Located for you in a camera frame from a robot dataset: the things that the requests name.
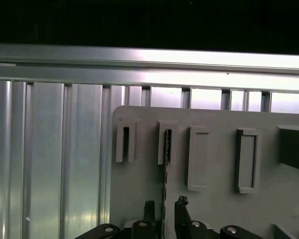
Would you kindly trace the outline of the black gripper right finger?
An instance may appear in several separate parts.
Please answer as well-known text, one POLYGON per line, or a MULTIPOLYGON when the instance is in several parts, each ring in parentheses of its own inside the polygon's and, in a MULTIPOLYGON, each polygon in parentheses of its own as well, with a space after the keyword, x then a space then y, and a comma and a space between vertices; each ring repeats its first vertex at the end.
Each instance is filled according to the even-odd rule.
POLYGON ((235 225, 224 226, 219 232, 201 221, 192 220, 187 210, 188 198, 179 196, 174 203, 174 229, 178 239, 259 239, 260 236, 235 225))

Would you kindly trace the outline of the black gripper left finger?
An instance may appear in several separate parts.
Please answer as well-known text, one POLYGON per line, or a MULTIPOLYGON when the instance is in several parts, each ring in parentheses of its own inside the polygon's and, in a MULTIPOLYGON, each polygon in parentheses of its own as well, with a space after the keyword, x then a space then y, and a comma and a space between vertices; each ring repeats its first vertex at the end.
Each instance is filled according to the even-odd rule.
POLYGON ((154 239, 155 202, 146 201, 142 220, 128 221, 123 229, 114 224, 101 224, 77 239, 154 239))

